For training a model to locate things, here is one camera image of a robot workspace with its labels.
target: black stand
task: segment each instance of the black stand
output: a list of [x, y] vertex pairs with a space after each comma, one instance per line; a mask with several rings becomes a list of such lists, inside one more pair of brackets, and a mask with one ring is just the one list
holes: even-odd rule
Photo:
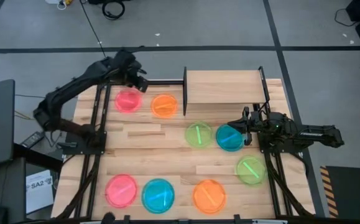
[[41, 166], [46, 169], [54, 170], [55, 172], [58, 173], [61, 172], [62, 161], [14, 143], [13, 158], [18, 158], [18, 157], [25, 158], [26, 162], [30, 164]]

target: gray floor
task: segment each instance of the gray floor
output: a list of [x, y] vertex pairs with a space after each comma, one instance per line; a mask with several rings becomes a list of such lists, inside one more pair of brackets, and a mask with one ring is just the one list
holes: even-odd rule
[[[350, 1], [269, 0], [281, 45], [360, 45], [353, 27], [333, 20], [335, 11]], [[115, 22], [106, 20], [99, 7], [85, 5], [105, 47], [274, 45], [261, 0], [133, 0], [125, 5], [125, 15]], [[349, 22], [344, 14], [339, 19]], [[64, 11], [44, 0], [6, 0], [2, 5], [0, 49], [71, 47], [98, 47], [78, 1]], [[310, 148], [317, 178], [321, 165], [360, 167], [360, 51], [288, 51], [284, 55], [302, 121], [335, 124], [346, 142], [339, 149], [319, 144]], [[214, 70], [260, 65], [267, 78], [282, 78], [275, 51], [161, 51], [138, 52], [136, 57], [148, 71], [147, 78], [182, 78], [184, 66]], [[102, 58], [100, 52], [0, 54], [0, 80], [15, 79], [18, 94], [44, 96]], [[31, 115], [39, 101], [17, 97], [16, 110]], [[73, 116], [75, 103], [76, 99], [65, 105], [64, 118]], [[38, 130], [34, 121], [16, 118], [15, 141]], [[36, 150], [54, 149], [43, 142]]]

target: plastic lid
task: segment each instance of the plastic lid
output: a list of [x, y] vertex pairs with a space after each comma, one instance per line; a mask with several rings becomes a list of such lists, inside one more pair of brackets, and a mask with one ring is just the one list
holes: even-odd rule
[[152, 100], [150, 108], [158, 118], [169, 118], [177, 111], [177, 100], [169, 94], [157, 95]]
[[127, 88], [120, 91], [115, 98], [115, 106], [121, 113], [132, 113], [141, 106], [141, 94], [138, 90]]
[[185, 139], [194, 147], [206, 147], [211, 143], [213, 130], [202, 121], [197, 121], [187, 128], [185, 131]]
[[255, 157], [244, 156], [236, 166], [236, 175], [245, 184], [259, 184], [265, 179], [267, 169]]
[[223, 186], [215, 180], [202, 180], [193, 189], [193, 203], [205, 214], [218, 213], [226, 203]]
[[225, 151], [235, 152], [243, 147], [243, 136], [227, 124], [221, 125], [216, 132], [217, 144]]
[[106, 185], [106, 201], [115, 208], [129, 206], [137, 195], [136, 181], [129, 175], [114, 176]]
[[173, 202], [174, 189], [167, 180], [153, 179], [142, 190], [142, 204], [150, 213], [164, 213]]

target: wooden tabletop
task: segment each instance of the wooden tabletop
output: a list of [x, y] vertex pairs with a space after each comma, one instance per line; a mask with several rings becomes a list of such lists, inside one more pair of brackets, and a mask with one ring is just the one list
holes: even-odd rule
[[[267, 79], [267, 85], [271, 110], [290, 116], [281, 80]], [[184, 137], [186, 128], [195, 121], [204, 121], [217, 130], [222, 124], [239, 119], [245, 105], [194, 106], [187, 109], [187, 115], [183, 116], [182, 86], [154, 85], [149, 86], [142, 97], [140, 109], [135, 113], [125, 114], [120, 113], [114, 105], [115, 96], [122, 89], [121, 86], [114, 86], [111, 90], [106, 123], [108, 139], [99, 166], [93, 219], [102, 219], [106, 212], [113, 212], [119, 220], [125, 215], [130, 215], [133, 220], [231, 219], [234, 214], [240, 214], [241, 218], [275, 217], [268, 180], [259, 186], [249, 186], [234, 175], [234, 166], [242, 156], [254, 156], [264, 160], [256, 135], [253, 135], [254, 140], [250, 146], [237, 152], [226, 152], [215, 141], [205, 149], [193, 149]], [[96, 88], [91, 87], [79, 95], [74, 122], [90, 123], [95, 91]], [[151, 100], [162, 93], [171, 94], [178, 101], [177, 113], [172, 118], [156, 118], [150, 111]], [[309, 212], [314, 213], [303, 164], [289, 154], [282, 154], [282, 162], [289, 189]], [[83, 156], [75, 156], [63, 167], [52, 217], [61, 213], [76, 193], [82, 165]], [[113, 208], [105, 199], [105, 186], [117, 174], [129, 174], [137, 182], [137, 197], [127, 208]], [[173, 207], [160, 215], [149, 213], [140, 198], [143, 186], [154, 178], [166, 179], [175, 190]], [[224, 187], [227, 201], [219, 214], [205, 215], [193, 204], [193, 189], [204, 179], [216, 180]], [[284, 214], [279, 188], [278, 191], [281, 212]], [[85, 215], [88, 192], [85, 195], [82, 215]]]

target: white paper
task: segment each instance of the white paper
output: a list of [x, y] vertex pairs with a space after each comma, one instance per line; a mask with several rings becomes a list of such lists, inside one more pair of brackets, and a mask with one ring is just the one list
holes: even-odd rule
[[26, 177], [26, 213], [54, 203], [53, 179], [49, 170]]

